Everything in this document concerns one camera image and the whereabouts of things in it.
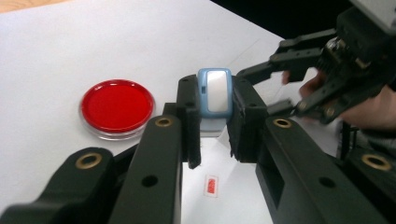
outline brass screw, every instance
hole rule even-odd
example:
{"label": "brass screw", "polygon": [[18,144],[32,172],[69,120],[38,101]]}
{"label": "brass screw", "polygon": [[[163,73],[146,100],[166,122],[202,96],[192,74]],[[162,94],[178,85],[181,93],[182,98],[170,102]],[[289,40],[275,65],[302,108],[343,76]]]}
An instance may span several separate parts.
{"label": "brass screw", "polygon": [[306,102],[305,101],[301,101],[299,104],[298,104],[298,109],[299,110],[304,110],[306,108]]}
{"label": "brass screw", "polygon": [[327,117],[333,116],[334,113],[335,113],[334,108],[332,108],[332,107],[327,108],[327,110],[326,110],[326,116]]}

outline red petri dish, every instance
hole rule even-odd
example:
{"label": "red petri dish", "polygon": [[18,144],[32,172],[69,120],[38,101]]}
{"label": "red petri dish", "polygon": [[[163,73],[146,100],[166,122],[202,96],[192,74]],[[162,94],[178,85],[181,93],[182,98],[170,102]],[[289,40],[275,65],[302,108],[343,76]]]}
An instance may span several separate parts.
{"label": "red petri dish", "polygon": [[154,100],[141,85],[114,79],[91,87],[83,96],[80,115],[100,138],[127,139],[139,135],[154,110]]}

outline white table surface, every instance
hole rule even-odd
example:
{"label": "white table surface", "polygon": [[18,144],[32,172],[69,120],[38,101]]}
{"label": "white table surface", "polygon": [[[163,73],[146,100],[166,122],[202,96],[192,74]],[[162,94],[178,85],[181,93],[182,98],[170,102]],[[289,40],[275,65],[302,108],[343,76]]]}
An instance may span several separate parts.
{"label": "white table surface", "polygon": [[[203,67],[236,74],[280,40],[205,0],[76,0],[0,14],[0,214],[33,201],[70,154],[116,155],[136,143],[83,128],[78,104],[94,84],[138,82],[160,115],[180,78]],[[285,97],[277,75],[256,89],[267,103]],[[203,139],[202,156],[198,168],[184,166],[182,223],[272,223],[255,165],[230,158],[227,134]],[[219,178],[217,198],[204,196],[206,175]]]}

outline human hand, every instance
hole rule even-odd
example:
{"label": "human hand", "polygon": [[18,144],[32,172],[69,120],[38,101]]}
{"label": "human hand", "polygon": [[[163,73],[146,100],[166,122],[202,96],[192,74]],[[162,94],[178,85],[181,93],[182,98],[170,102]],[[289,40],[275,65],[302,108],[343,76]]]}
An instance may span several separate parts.
{"label": "human hand", "polygon": [[[289,76],[288,71],[283,73],[282,84],[289,83]],[[319,89],[325,79],[326,74],[318,71],[315,77],[300,88],[302,97],[305,98]],[[389,86],[385,86],[376,97],[369,98],[348,109],[339,117],[346,123],[363,130],[396,132],[396,92]]]}

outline small blue object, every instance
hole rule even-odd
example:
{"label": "small blue object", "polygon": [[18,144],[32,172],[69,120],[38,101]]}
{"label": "small blue object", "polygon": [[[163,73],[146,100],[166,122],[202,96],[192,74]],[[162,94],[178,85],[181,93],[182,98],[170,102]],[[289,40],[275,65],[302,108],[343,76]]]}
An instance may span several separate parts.
{"label": "small blue object", "polygon": [[230,69],[203,68],[198,71],[201,116],[226,119],[233,113],[233,82]]}

